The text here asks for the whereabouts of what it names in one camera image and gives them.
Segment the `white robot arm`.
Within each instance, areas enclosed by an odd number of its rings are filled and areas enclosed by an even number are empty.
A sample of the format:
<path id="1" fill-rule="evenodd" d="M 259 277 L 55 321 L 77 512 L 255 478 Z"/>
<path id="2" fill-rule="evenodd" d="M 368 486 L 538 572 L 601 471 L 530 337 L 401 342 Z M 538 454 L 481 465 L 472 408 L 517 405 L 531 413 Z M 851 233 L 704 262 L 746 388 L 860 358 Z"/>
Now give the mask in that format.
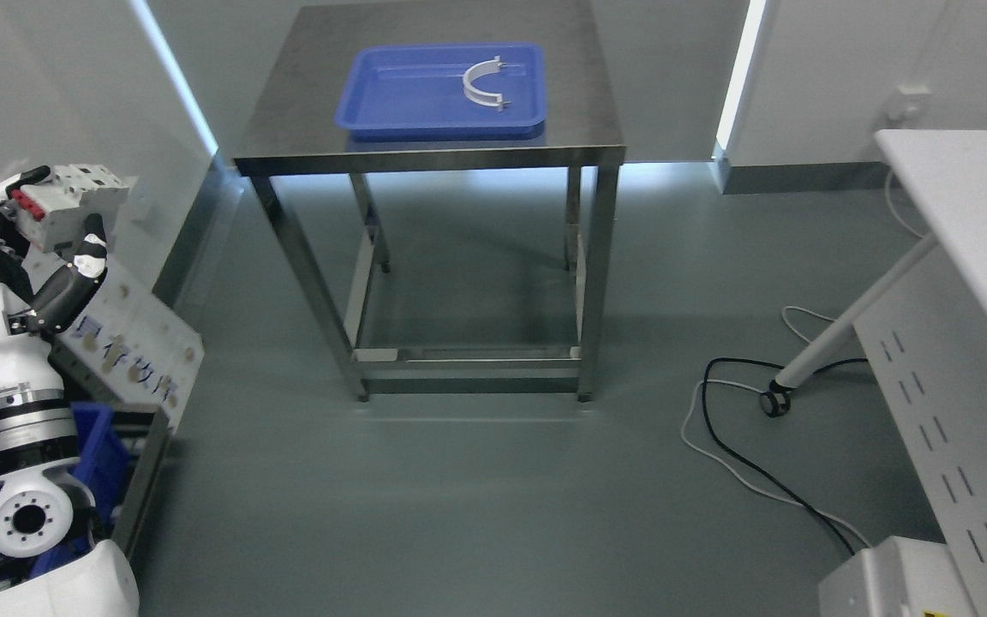
<path id="1" fill-rule="evenodd" d="M 109 406 L 0 402 L 0 616 L 136 616 L 140 591 L 107 535 L 129 454 Z"/>

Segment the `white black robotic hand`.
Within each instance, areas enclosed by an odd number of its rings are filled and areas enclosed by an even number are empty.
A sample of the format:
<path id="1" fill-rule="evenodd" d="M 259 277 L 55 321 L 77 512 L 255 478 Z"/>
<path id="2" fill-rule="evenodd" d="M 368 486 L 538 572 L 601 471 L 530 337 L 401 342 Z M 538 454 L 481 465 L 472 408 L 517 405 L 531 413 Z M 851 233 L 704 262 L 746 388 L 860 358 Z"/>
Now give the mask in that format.
<path id="1" fill-rule="evenodd" d="M 87 235 L 74 254 L 32 249 L 0 181 L 0 407 L 58 398 L 51 341 L 74 324 L 107 278 L 109 241 Z"/>

